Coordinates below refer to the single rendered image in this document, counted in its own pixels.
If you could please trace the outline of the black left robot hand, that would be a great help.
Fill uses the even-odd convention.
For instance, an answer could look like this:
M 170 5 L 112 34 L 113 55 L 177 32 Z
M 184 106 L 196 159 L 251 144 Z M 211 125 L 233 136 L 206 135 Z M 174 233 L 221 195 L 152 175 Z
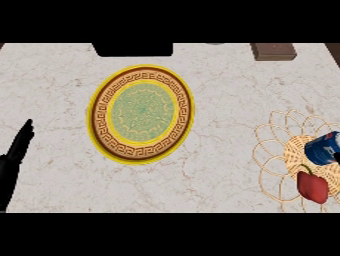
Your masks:
M 6 212 L 12 199 L 19 174 L 19 165 L 26 154 L 32 137 L 32 120 L 28 119 L 17 131 L 7 153 L 0 155 L 0 213 Z

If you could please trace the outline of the brown wooden block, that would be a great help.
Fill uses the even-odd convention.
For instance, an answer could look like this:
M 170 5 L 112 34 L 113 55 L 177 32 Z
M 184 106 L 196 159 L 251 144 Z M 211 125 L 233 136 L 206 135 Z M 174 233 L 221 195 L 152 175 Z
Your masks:
M 257 61 L 291 61 L 297 52 L 291 43 L 251 43 Z

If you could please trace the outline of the yellow patterned round plate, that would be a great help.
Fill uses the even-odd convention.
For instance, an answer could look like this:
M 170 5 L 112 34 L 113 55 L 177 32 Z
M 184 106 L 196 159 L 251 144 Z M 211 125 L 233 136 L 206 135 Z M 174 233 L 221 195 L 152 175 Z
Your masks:
M 140 64 L 116 71 L 97 86 L 87 106 L 87 133 L 103 156 L 143 165 L 178 148 L 193 117 L 184 80 L 168 68 Z

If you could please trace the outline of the blue soda can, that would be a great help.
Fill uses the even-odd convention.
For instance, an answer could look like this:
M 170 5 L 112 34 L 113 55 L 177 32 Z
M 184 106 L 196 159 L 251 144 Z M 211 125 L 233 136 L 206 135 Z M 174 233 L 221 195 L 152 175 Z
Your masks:
M 340 153 L 340 132 L 332 131 L 304 145 L 304 154 L 310 162 L 319 166 L 335 162 L 333 154 Z

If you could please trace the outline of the black appliance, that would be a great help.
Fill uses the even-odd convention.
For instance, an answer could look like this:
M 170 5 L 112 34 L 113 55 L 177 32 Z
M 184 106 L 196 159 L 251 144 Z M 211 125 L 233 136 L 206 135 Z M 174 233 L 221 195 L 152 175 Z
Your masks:
M 100 57 L 168 57 L 171 43 L 93 43 Z

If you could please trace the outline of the red bell pepper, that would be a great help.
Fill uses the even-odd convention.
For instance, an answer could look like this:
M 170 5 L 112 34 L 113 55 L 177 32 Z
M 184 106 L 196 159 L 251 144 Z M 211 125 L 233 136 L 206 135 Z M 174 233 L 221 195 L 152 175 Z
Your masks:
M 328 182 L 311 173 L 311 169 L 302 165 L 305 171 L 297 173 L 297 190 L 299 195 L 317 204 L 323 204 L 328 199 Z

